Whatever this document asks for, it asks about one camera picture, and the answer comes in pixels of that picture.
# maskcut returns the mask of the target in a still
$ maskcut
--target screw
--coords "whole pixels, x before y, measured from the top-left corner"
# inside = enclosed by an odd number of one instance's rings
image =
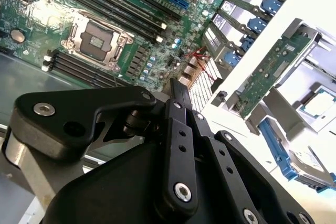
[[[189,202],[191,200],[191,191],[186,185],[177,183],[174,187],[174,191],[181,201]]]
[[[232,137],[231,137],[229,134],[225,133],[224,136],[225,136],[225,138],[228,139],[229,141],[232,141]]]
[[[146,98],[147,100],[150,100],[151,99],[151,96],[149,95],[149,94],[147,94],[147,93],[142,93],[142,96],[144,97],[144,98]]]
[[[304,216],[304,214],[299,213],[299,216],[300,216],[301,220],[304,222],[304,224],[310,224],[310,221],[307,219],[306,216]]]
[[[177,103],[177,102],[174,102],[174,105],[175,105],[175,107],[177,107],[179,109],[182,108],[181,105],[179,103]]]
[[[197,115],[198,119],[204,120],[204,117],[201,114],[197,113],[196,115]]]
[[[42,116],[51,116],[55,114],[55,108],[48,103],[41,102],[34,106],[34,112]]]
[[[248,224],[258,224],[257,217],[250,210],[244,209],[244,217],[247,220]]]

